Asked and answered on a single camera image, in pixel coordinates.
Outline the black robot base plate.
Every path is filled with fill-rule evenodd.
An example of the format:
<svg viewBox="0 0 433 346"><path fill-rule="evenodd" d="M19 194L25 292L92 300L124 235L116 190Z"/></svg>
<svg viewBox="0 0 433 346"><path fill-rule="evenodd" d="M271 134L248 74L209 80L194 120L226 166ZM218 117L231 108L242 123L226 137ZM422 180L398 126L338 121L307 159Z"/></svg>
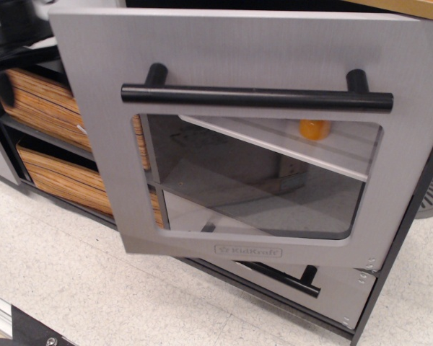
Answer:
<svg viewBox="0 0 433 346"><path fill-rule="evenodd" d="M0 346L74 345L62 334L34 319L16 306L11 307L11 317L12 338L0 338Z"/></svg>

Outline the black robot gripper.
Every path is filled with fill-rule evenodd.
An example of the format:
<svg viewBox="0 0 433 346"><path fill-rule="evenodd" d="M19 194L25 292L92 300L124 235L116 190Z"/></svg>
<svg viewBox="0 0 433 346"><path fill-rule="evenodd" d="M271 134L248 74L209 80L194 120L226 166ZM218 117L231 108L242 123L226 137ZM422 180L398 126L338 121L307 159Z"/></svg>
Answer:
<svg viewBox="0 0 433 346"><path fill-rule="evenodd" d="M32 1L0 1L0 70L59 59L55 45L30 47L51 37L49 21L38 16ZM10 107L15 104L13 85L4 71L0 71L0 98Z"/></svg>

